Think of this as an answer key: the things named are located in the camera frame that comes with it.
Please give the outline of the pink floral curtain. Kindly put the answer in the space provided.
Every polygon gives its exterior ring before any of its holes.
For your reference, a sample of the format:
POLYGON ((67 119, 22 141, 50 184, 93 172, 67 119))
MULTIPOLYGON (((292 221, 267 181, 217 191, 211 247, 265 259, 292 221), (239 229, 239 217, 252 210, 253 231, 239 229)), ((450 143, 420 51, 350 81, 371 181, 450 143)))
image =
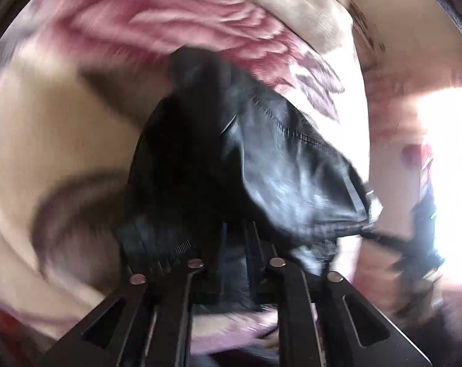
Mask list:
POLYGON ((419 143, 420 117, 462 87, 462 35, 435 0, 352 0, 383 52, 365 72, 370 141, 419 143))

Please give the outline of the floral fleece bed blanket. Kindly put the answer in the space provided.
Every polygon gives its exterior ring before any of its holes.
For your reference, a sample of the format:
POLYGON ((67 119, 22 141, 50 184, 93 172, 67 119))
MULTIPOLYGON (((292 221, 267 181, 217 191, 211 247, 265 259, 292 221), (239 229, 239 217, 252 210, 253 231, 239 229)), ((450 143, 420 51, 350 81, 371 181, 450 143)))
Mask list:
POLYGON ((183 46, 285 97, 367 181, 342 0, 28 0, 0 39, 0 313, 35 335, 59 340, 117 286, 111 225, 183 46))

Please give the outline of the black leather jacket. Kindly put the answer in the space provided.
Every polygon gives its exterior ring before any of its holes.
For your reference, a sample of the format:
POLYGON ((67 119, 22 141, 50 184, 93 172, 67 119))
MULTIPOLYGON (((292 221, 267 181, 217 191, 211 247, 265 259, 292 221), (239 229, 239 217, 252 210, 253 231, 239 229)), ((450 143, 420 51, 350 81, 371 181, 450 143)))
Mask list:
POLYGON ((352 164, 288 100, 210 50, 170 55, 175 88, 137 143, 117 239, 133 269, 220 257, 200 313, 251 312, 244 230, 313 274, 337 240, 371 226, 374 197, 352 164))

